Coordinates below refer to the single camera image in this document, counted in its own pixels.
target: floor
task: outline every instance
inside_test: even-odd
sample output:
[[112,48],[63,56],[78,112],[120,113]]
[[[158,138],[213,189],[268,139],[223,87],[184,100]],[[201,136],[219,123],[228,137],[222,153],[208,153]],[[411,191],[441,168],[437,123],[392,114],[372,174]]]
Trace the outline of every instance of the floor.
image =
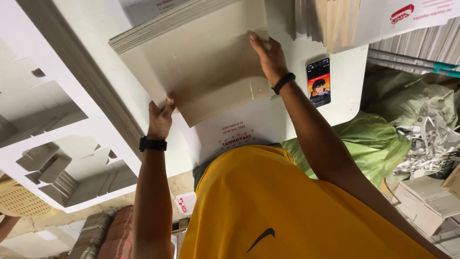
[[[169,193],[171,196],[172,202],[172,221],[177,222],[185,216],[179,212],[177,206],[174,204],[174,199],[176,195],[185,194],[193,191],[193,176],[192,171],[185,172],[179,175],[168,178],[169,183]],[[99,213],[99,212],[110,212],[118,210],[127,205],[134,204],[135,192],[105,201],[98,205],[86,208],[81,211],[74,213],[66,214],[65,212],[60,212],[50,218],[22,218],[13,228],[11,233],[7,238],[11,238],[17,235],[22,235],[27,232],[37,232],[43,230],[46,226],[55,225],[62,226],[67,225],[72,222],[80,221],[87,218],[90,215]],[[0,259],[25,259],[12,250],[0,246]]]

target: brick stack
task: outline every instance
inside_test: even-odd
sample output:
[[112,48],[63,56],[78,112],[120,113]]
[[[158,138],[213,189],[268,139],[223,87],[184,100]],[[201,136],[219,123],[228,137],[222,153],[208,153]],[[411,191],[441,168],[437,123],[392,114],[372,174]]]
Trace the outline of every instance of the brick stack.
[[119,210],[109,228],[98,259],[130,259],[132,246],[132,206]]
[[89,216],[67,259],[96,259],[111,223],[112,217],[103,212]]

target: phone screen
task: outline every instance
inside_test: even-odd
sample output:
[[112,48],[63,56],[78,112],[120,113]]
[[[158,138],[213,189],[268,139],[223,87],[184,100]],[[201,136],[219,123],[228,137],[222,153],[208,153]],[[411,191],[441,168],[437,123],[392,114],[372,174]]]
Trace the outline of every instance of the phone screen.
[[307,80],[310,101],[315,107],[331,102],[329,58],[308,64]]

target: green plastic bag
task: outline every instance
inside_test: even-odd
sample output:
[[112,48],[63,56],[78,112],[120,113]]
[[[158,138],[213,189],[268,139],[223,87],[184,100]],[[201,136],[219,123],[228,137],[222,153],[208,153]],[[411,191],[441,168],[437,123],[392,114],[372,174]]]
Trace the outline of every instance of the green plastic bag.
[[[410,141],[376,114],[360,111],[351,121],[333,128],[359,169],[376,188],[410,150]],[[308,177],[318,179],[308,165],[297,138],[283,141],[281,145]]]

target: black wristwatch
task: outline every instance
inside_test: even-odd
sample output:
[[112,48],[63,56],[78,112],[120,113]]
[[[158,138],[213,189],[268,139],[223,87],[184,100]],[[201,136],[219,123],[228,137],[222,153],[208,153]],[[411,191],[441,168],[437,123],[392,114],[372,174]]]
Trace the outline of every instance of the black wristwatch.
[[275,94],[280,94],[281,87],[283,87],[287,82],[295,80],[295,75],[293,73],[287,73],[276,83],[274,87],[272,87]]
[[144,152],[145,149],[166,151],[167,142],[164,140],[150,140],[146,136],[141,137],[139,142],[139,152]]

